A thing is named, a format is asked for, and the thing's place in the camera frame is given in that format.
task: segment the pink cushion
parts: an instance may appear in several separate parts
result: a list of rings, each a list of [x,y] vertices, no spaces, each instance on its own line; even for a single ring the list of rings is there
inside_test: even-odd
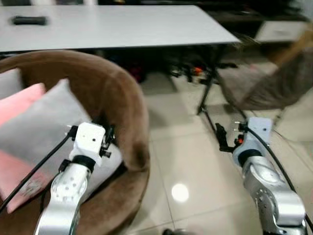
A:
[[[0,100],[0,125],[25,112],[44,94],[45,87],[43,83],[39,83]],[[29,163],[0,151],[0,196],[3,200],[32,168],[33,166]],[[35,174],[8,204],[8,213],[13,212],[36,195],[36,193],[40,192],[51,178],[51,176],[40,172]]]

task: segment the gray cushion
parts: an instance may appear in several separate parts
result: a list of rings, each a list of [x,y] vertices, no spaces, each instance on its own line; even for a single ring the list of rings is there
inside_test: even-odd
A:
[[[67,125],[79,125],[84,121],[90,121],[90,118],[70,91],[68,80],[63,79],[25,113],[0,126],[0,149],[35,165],[65,137],[69,130]],[[72,149],[73,142],[68,140],[41,171],[55,175]],[[115,146],[111,146],[111,150],[114,152],[110,159],[104,159],[101,168],[95,166],[87,196],[122,162],[119,150]]]
[[[0,73],[0,99],[6,98],[23,90],[19,69]]]

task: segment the tiled floor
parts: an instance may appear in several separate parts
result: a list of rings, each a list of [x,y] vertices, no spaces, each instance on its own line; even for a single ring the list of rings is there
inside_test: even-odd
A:
[[[256,65],[272,69],[265,63]],[[172,81],[154,73],[142,84],[150,113],[151,177],[141,209],[124,233],[160,235],[164,228],[187,228],[198,235],[262,234],[254,203],[242,185],[240,170],[230,154],[218,150],[203,116],[195,115],[203,85],[188,84],[183,78]],[[212,118],[227,131],[231,131],[234,120],[240,120],[227,105],[218,85],[213,86],[207,105]],[[307,106],[305,102],[297,106],[306,109],[306,121],[310,117],[313,125],[313,108],[303,108]],[[296,118],[290,114],[287,124],[283,120],[279,130],[286,130],[284,135],[288,137],[300,136],[301,128],[288,127],[291,117]],[[273,132],[271,147],[312,217],[313,156],[308,141],[291,141]]]

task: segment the chair leg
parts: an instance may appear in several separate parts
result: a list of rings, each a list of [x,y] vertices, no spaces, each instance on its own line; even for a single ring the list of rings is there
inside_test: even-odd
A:
[[[273,121],[273,127],[277,126],[277,123],[280,121],[280,119],[282,118],[282,116],[284,115],[285,112],[286,112],[286,108],[282,108],[280,110],[280,113],[275,117],[275,119]]]

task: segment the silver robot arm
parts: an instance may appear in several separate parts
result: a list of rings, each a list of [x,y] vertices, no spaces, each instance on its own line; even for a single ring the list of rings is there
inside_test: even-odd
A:
[[[269,144],[270,119],[251,117],[247,126]],[[242,167],[244,187],[255,202],[264,233],[307,234],[306,212],[301,198],[289,188],[265,156],[266,149],[250,132],[244,132],[242,144],[233,151],[234,162]]]
[[[51,198],[43,211],[34,235],[73,235],[79,220],[79,208],[94,165],[101,165],[102,155],[108,156],[102,126],[84,122],[78,126],[71,162],[51,185]]]

